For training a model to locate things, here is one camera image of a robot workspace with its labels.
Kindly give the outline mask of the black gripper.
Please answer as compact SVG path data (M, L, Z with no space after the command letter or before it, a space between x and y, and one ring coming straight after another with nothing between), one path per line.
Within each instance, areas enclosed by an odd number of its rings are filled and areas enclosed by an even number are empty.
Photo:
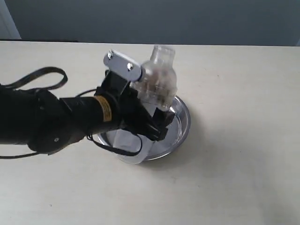
M105 78L96 91L96 95L105 94L116 104L114 112L120 117L119 129L143 135L152 141L165 139L167 127L175 117L174 112L143 103L138 98L138 91L130 86L130 81L111 70L105 71Z

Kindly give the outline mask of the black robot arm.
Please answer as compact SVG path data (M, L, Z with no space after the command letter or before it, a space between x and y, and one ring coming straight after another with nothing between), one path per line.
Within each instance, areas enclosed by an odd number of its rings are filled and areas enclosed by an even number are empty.
M23 90L22 86L49 73L64 75L56 85ZM87 138L118 129L138 138L163 140L175 114L156 109L149 114L129 81L106 70L93 96L57 98L52 90L67 83L64 70L44 67L0 87L0 142L27 145L31 155L54 154Z

